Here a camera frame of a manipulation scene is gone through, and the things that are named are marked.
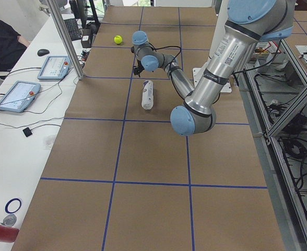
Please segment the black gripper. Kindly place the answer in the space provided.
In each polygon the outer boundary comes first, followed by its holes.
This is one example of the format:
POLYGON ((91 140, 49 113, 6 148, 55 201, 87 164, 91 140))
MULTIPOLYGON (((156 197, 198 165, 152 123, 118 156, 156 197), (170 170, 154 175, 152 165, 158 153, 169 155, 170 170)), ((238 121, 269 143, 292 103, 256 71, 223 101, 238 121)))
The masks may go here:
POLYGON ((135 76, 140 76, 142 71, 143 71, 143 67, 142 66, 133 66, 133 74, 135 76))

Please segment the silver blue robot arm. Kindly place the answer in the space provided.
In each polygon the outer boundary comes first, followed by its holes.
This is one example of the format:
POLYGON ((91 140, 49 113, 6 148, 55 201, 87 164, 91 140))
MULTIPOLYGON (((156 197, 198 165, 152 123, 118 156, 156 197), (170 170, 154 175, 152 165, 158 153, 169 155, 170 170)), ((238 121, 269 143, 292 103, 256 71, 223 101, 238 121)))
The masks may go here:
POLYGON ((294 1, 229 1, 225 34, 196 86, 187 79, 172 55, 156 52, 147 34, 136 31, 132 35, 131 49, 138 62, 133 68, 134 75, 143 70, 163 69, 184 100, 183 105, 171 111, 174 131, 182 136, 206 132, 216 123, 212 105, 248 47, 289 37, 294 8, 294 1))

